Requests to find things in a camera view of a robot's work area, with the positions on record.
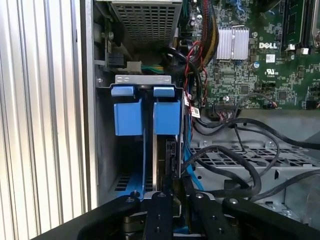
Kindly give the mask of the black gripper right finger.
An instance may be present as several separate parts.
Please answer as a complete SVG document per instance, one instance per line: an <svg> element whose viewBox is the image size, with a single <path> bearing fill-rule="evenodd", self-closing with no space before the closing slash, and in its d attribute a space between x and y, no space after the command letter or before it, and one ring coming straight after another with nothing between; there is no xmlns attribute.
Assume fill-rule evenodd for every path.
<svg viewBox="0 0 320 240"><path fill-rule="evenodd" d="M196 190L190 176L182 184L192 222L207 240L318 240L319 230L242 198L216 201Z"/></svg>

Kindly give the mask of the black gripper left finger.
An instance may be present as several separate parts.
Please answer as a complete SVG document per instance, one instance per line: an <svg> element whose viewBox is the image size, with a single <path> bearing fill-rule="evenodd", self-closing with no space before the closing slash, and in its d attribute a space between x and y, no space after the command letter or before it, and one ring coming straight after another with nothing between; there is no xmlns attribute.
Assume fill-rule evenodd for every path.
<svg viewBox="0 0 320 240"><path fill-rule="evenodd" d="M134 195L117 197L79 217L36 236L35 240L94 240L112 238L112 232L121 226L125 217L138 213L146 204L144 240L173 239L172 178L162 178L162 190L151 198L140 200Z"/></svg>

